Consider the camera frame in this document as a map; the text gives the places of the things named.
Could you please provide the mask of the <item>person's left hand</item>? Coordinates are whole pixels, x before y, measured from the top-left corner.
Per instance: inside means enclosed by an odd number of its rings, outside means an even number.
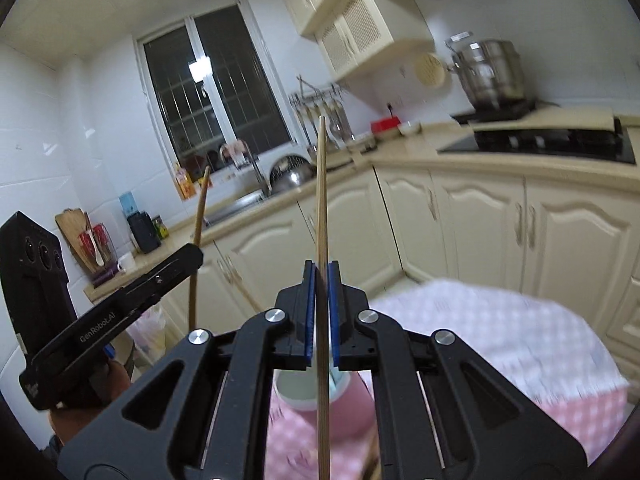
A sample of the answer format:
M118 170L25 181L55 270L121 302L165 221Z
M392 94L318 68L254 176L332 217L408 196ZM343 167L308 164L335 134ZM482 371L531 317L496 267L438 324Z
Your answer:
M110 402L115 401L131 385L130 378L122 366L117 361L108 363L108 373L106 376L106 392ZM51 428L62 445L73 439L80 430L88 426L96 418L103 408L61 408L49 412L49 422Z

